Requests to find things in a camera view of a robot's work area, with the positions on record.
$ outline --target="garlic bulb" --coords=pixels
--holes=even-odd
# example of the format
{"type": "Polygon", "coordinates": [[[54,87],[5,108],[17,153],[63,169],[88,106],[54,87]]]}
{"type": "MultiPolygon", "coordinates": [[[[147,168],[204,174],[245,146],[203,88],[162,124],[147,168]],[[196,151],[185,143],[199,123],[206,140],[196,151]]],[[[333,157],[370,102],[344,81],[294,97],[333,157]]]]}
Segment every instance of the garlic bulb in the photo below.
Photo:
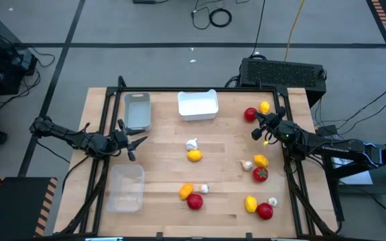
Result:
{"type": "Polygon", "coordinates": [[[253,168],[253,162],[251,162],[251,161],[240,160],[240,162],[242,164],[242,168],[245,171],[250,171],[253,168]]]}
{"type": "Polygon", "coordinates": [[[202,184],[200,186],[200,192],[203,194],[207,194],[209,192],[209,186],[207,184],[202,184]]]}
{"type": "Polygon", "coordinates": [[[187,148],[187,151],[191,151],[191,150],[197,150],[198,149],[198,139],[195,138],[193,140],[188,140],[186,142],[186,148],[187,148]]]}
{"type": "Polygon", "coordinates": [[[278,200],[276,200],[276,198],[274,197],[271,197],[267,200],[267,203],[273,207],[276,207],[276,205],[278,204],[278,200]]]}

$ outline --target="transparent bin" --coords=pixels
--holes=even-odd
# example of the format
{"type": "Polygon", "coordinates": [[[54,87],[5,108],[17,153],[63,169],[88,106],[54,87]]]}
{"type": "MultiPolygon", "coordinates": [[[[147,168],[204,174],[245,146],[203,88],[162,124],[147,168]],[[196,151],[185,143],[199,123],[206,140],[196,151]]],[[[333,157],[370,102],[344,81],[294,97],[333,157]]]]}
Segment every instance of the transparent bin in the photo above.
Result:
{"type": "Polygon", "coordinates": [[[140,165],[114,165],[111,168],[109,212],[136,212],[142,208],[144,169],[140,165]]]}

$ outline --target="tomato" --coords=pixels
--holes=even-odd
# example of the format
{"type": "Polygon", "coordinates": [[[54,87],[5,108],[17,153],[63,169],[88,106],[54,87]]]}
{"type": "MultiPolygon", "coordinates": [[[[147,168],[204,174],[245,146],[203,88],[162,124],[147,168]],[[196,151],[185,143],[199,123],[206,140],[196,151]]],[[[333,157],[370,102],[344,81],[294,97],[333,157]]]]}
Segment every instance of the tomato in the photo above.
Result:
{"type": "Polygon", "coordinates": [[[247,110],[245,110],[244,112],[244,119],[247,121],[247,122],[253,122],[255,119],[256,119],[256,116],[255,116],[255,113],[257,112],[257,110],[255,108],[248,108],[247,110]]]}
{"type": "Polygon", "coordinates": [[[258,205],[256,212],[259,214],[259,217],[263,218],[264,220],[269,220],[273,216],[273,208],[267,203],[258,205]]]}
{"type": "Polygon", "coordinates": [[[202,207],[203,203],[202,196],[197,193],[192,193],[187,197],[187,205],[190,209],[198,210],[202,207]]]}
{"type": "Polygon", "coordinates": [[[253,171],[253,177],[255,181],[263,182],[266,181],[269,176],[266,168],[264,167],[256,167],[253,171]]]}

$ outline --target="gray plastic tray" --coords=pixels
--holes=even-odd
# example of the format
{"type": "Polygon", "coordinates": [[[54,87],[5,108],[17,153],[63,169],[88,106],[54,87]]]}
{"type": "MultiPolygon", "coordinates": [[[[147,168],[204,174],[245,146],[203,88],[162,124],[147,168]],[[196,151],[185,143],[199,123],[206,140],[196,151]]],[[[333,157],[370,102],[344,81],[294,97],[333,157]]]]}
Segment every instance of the gray plastic tray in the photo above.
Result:
{"type": "Polygon", "coordinates": [[[151,102],[148,93],[125,95],[125,124],[133,130],[151,129],[151,102]]]}

